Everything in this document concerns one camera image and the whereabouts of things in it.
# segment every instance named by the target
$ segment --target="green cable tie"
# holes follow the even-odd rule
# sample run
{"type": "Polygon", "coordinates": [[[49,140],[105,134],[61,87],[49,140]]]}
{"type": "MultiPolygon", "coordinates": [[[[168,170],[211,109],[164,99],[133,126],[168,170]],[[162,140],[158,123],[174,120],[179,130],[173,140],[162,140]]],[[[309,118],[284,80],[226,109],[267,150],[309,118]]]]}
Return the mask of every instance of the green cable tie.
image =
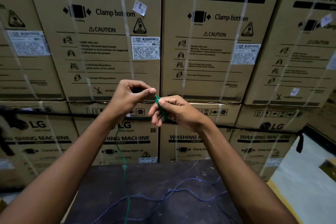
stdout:
{"type": "Polygon", "coordinates": [[[157,105],[159,106],[160,110],[161,110],[161,114],[162,114],[162,117],[163,117],[163,121],[166,121],[168,119],[167,117],[167,114],[166,114],[166,111],[165,109],[162,108],[162,106],[159,104],[159,99],[160,97],[158,97],[157,95],[155,95],[155,103],[157,103],[157,105]]]}

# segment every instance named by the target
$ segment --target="caution warning triangle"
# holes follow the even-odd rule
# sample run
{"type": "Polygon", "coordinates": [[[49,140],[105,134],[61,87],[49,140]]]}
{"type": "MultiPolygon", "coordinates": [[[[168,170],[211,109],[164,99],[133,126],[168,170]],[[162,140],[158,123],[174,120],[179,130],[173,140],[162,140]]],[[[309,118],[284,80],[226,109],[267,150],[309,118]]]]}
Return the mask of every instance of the caution warning triangle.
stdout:
{"type": "Polygon", "coordinates": [[[149,158],[149,157],[150,157],[150,155],[149,155],[149,153],[148,153],[148,152],[146,152],[146,151],[145,151],[145,152],[144,152],[144,154],[142,155],[142,157],[143,157],[143,158],[149,158]]]}
{"type": "Polygon", "coordinates": [[[10,27],[16,27],[16,28],[26,27],[26,25],[22,22],[22,20],[12,10],[9,11],[8,25],[10,27]]]}
{"type": "Polygon", "coordinates": [[[244,29],[244,31],[242,32],[241,36],[253,36],[252,22],[250,22],[249,24],[247,24],[247,26],[244,29]]]}
{"type": "Polygon", "coordinates": [[[134,34],[146,34],[146,28],[144,24],[142,23],[142,20],[140,18],[137,19],[134,29],[133,29],[134,34]]]}

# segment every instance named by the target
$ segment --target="blue wire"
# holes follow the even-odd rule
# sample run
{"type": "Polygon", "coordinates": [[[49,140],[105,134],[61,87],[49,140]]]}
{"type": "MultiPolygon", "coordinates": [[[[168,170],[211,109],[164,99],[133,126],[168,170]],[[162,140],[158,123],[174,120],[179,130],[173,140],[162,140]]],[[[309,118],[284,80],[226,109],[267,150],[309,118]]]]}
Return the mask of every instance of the blue wire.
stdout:
{"type": "MultiPolygon", "coordinates": [[[[159,207],[160,203],[161,203],[162,201],[168,199],[174,192],[188,191],[189,194],[191,194],[194,198],[196,198],[196,199],[198,199],[199,201],[202,201],[202,202],[207,202],[207,201],[214,200],[214,199],[216,199],[216,198],[222,196],[223,194],[225,194],[227,191],[223,191],[223,192],[221,192],[220,194],[218,194],[218,195],[216,195],[216,196],[214,196],[214,197],[212,197],[212,198],[210,198],[210,199],[201,199],[201,198],[200,198],[199,196],[197,196],[191,189],[188,189],[188,188],[177,189],[177,188],[178,188],[181,184],[183,184],[185,181],[187,181],[187,180],[196,180],[196,181],[199,181],[199,182],[206,182],[206,183],[209,183],[210,186],[213,186],[213,185],[215,185],[215,184],[220,180],[220,178],[221,178],[221,177],[219,177],[215,183],[211,183],[211,182],[208,182],[208,181],[205,181],[205,180],[201,180],[201,179],[197,179],[197,178],[187,178],[187,179],[183,180],[182,182],[180,182],[180,183],[176,186],[175,189],[171,189],[171,190],[167,191],[167,192],[161,197],[161,199],[149,198],[149,197],[146,197],[146,196],[144,196],[144,195],[132,195],[132,196],[130,196],[129,198],[134,198],[134,197],[135,197],[135,198],[144,198],[145,200],[152,201],[152,202],[159,202],[159,203],[157,204],[156,208],[152,211],[152,213],[149,214],[149,216],[147,216],[146,218],[144,218],[144,219],[127,218],[127,220],[128,220],[128,221],[144,221],[144,220],[148,219],[148,218],[149,218],[150,216],[152,216],[153,213],[157,210],[157,208],[159,207]]],[[[100,216],[99,216],[96,220],[94,220],[91,224],[94,224],[97,220],[99,220],[101,217],[103,217],[103,215],[104,215],[105,213],[107,213],[107,211],[108,211],[109,209],[111,209],[113,206],[115,206],[116,204],[120,203],[122,200],[125,200],[125,199],[127,199],[127,198],[128,198],[128,197],[123,197],[122,199],[120,199],[119,201],[115,202],[113,205],[111,205],[110,207],[108,207],[108,208],[105,210],[105,212],[103,212],[103,214],[100,215],[100,216]]]]}

